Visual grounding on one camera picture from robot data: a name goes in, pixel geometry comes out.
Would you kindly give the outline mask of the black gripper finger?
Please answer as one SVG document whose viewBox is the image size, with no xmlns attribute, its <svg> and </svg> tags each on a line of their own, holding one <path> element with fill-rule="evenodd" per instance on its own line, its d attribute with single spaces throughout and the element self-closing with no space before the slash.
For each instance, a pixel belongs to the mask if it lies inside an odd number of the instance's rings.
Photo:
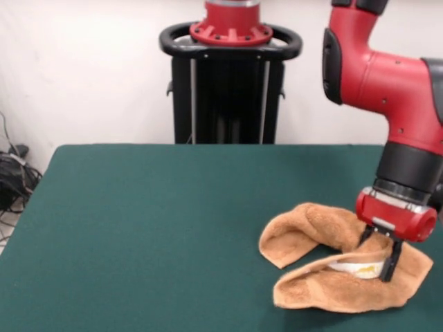
<svg viewBox="0 0 443 332">
<path fill-rule="evenodd" d="M 379 279 L 382 282 L 391 281 L 401 255 L 403 243 L 404 242 L 402 240 L 394 240 L 394 243 L 392 245 L 392 252 L 390 256 L 385 260 L 383 268 L 379 275 Z"/>
<path fill-rule="evenodd" d="M 374 233 L 373 226 L 366 226 L 359 239 L 358 247 L 360 248 Z"/>
</svg>

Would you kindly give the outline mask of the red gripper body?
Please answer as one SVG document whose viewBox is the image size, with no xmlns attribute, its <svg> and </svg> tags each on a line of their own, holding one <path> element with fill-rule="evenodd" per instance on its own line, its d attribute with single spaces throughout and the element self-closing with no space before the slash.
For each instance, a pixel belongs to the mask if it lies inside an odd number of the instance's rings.
<svg viewBox="0 0 443 332">
<path fill-rule="evenodd" d="M 357 197 L 356 215 L 377 231 L 407 241 L 425 241 L 437 224 L 431 207 L 409 203 L 365 187 Z"/>
</svg>

